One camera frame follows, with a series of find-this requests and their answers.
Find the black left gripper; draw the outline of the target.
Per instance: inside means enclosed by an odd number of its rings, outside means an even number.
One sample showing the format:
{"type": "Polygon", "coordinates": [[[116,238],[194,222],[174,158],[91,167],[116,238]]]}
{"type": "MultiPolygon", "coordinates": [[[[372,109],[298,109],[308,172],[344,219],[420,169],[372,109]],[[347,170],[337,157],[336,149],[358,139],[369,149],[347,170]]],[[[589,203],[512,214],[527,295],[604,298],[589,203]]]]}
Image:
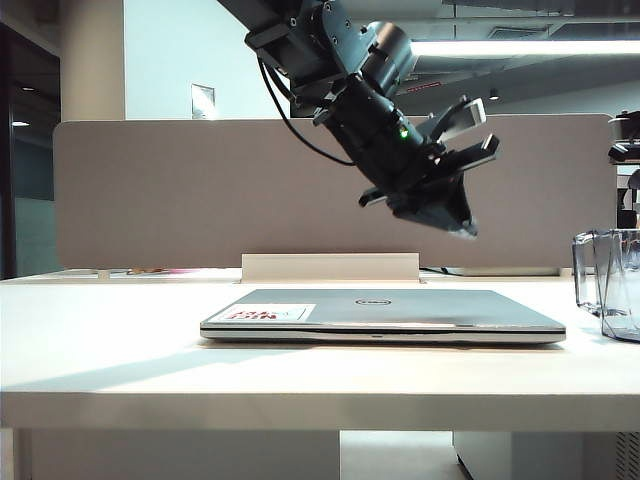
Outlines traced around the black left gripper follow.
{"type": "Polygon", "coordinates": [[[392,180],[389,189],[365,190],[359,205],[372,205],[430,184],[428,202],[399,202],[394,205],[394,216],[460,238],[475,239],[478,229],[466,198],[463,172],[494,160],[499,145],[500,140],[494,134],[460,151],[431,144],[426,154],[392,180]]]}

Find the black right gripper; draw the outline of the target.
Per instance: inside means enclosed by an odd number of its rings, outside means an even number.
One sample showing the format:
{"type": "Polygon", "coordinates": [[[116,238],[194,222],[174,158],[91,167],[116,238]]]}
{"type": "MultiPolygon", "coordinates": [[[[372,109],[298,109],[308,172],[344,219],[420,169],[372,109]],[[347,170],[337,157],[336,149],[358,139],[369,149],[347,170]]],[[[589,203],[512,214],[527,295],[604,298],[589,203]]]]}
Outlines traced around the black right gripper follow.
{"type": "Polygon", "coordinates": [[[611,145],[608,151],[611,164],[638,164],[640,143],[638,141],[619,141],[611,145]]]}

